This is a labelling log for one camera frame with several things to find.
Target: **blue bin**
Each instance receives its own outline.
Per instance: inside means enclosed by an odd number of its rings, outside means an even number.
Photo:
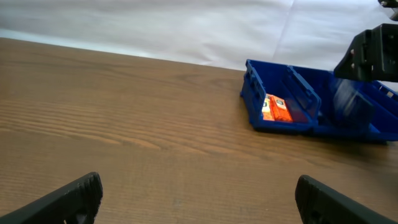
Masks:
[[[325,70],[247,60],[241,96],[256,131],[307,134],[365,141],[398,141],[398,95],[380,82],[355,82],[356,89],[373,104],[367,128],[333,125],[333,96],[329,84],[336,80]],[[293,123],[262,118],[266,93],[283,98]]]

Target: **orange and white package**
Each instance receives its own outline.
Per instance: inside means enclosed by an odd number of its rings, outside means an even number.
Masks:
[[[277,96],[271,96],[271,110],[277,121],[293,122],[292,116],[286,107],[286,102]]]
[[[262,105],[262,119],[267,121],[275,121],[274,115],[272,115],[270,102],[271,96],[270,94],[267,94],[266,99],[264,100],[264,104]]]

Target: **white fabric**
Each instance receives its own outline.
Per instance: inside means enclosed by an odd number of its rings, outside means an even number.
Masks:
[[[240,70],[331,70],[382,23],[377,0],[0,0],[0,37]]]

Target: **wooden table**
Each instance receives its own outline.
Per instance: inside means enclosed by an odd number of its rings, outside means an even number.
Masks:
[[[242,84],[242,71],[0,39],[0,215],[97,171],[97,224],[301,223],[308,174],[398,221],[396,144],[257,133]]]

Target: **blue object in bin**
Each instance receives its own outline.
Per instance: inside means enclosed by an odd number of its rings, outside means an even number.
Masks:
[[[365,141],[398,141],[398,95],[380,82],[352,82],[354,108],[335,108],[333,83],[341,79],[326,70],[247,60],[241,96],[257,131],[308,134]],[[266,94],[285,100],[293,123],[262,118]],[[336,119],[352,126],[338,126]]]

